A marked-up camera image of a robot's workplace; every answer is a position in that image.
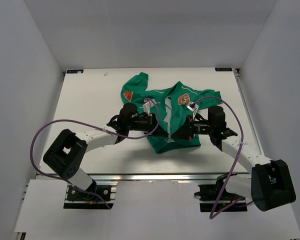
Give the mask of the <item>green jacket with white lining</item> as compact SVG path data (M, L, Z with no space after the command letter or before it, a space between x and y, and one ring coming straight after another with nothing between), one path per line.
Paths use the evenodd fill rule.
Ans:
M189 102L208 97L197 104L199 110L221 103L221 93L213 89L196 90L179 81L170 88L148 90L148 80L149 75L144 72L133 76L122 86L121 99L124 104L135 104L139 113L144 112L145 98L153 99L160 111L159 125L169 135L174 134L192 114L187 108Z

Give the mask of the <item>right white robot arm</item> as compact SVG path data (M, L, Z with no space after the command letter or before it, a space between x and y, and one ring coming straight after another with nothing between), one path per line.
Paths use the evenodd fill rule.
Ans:
M238 134L227 127L226 114L221 106L209 107L207 119L197 113L199 107L193 102L188 103L187 108L193 114L186 117L185 123L173 137L193 140L196 135L208 135L215 147L236 159L250 175L223 174L214 185L200 185L195 196L201 201L230 202L244 197L251 199L263 212L296 201L286 162L282 159L272 160L244 144Z

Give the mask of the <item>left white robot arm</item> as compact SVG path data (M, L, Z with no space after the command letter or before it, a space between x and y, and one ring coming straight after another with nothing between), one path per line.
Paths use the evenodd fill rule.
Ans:
M69 129L60 132L43 156L48 165L61 180L73 185L84 199L95 196L97 183L81 169L84 155L92 150L116 145L129 139L130 131L144 132L145 137L154 133L164 133L160 128L161 113L157 103L147 98L143 104L143 112L133 103L123 105L119 114L113 116L106 127L94 126L90 131L75 133Z

